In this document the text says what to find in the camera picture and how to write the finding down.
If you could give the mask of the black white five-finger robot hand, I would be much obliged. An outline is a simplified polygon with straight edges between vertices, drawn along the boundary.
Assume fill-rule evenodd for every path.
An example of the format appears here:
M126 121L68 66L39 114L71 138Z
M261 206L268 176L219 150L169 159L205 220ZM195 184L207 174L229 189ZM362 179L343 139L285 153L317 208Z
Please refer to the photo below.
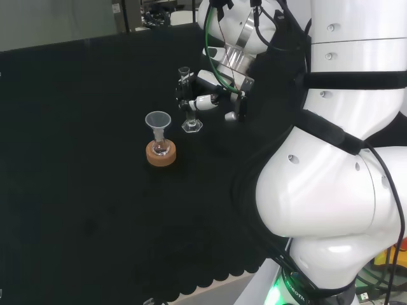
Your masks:
M222 98L229 98L233 110L224 116L225 120L243 121L254 86L249 69L256 56L230 45L208 49L216 72L201 69L194 73L189 67L179 68L176 87L179 108L190 115L215 109Z

